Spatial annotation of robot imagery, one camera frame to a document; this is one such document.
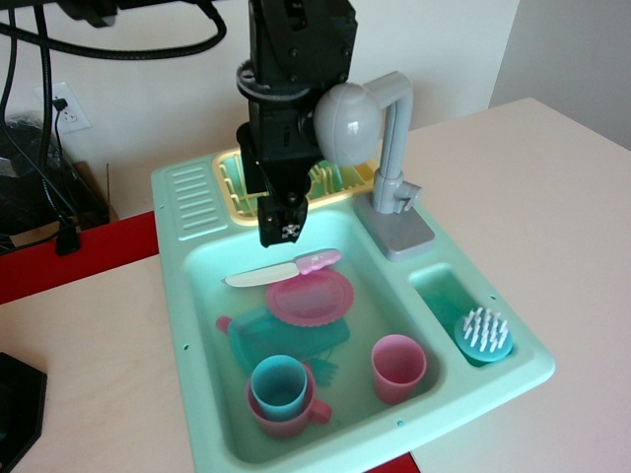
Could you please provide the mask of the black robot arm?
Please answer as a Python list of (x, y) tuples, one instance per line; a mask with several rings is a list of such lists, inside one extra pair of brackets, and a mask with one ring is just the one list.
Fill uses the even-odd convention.
[(262, 246), (295, 242), (307, 219), (310, 171), (323, 159), (318, 101), (348, 79), (358, 23), (348, 1), (251, 1), (250, 54), (237, 72), (248, 121), (237, 130)]

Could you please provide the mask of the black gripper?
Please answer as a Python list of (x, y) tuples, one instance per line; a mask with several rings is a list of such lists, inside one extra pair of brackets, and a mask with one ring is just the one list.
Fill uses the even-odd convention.
[(245, 190), (269, 193), (257, 198), (260, 244), (296, 242), (308, 215), (308, 173), (321, 159), (313, 112), (322, 92), (242, 94), (248, 101), (248, 122), (238, 129), (237, 139)]

